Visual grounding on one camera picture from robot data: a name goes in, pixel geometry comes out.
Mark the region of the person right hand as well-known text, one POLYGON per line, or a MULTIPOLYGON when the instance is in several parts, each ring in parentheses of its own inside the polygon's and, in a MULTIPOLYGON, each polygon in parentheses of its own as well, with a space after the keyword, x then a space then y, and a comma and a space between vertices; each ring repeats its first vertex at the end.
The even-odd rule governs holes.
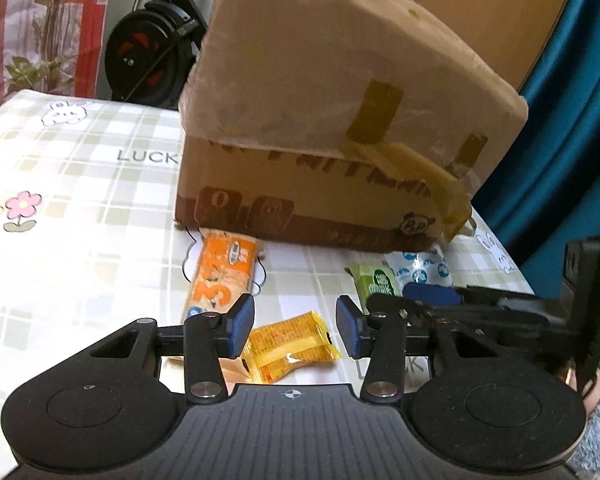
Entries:
MULTIPOLYGON (((577 374, 573 362, 563 366, 557 378, 568 385, 572 390, 577 390, 577 374)), ((600 404, 600 367, 596 368, 595 376, 583 387, 581 399, 588 417, 595 412, 597 405, 600 404)))

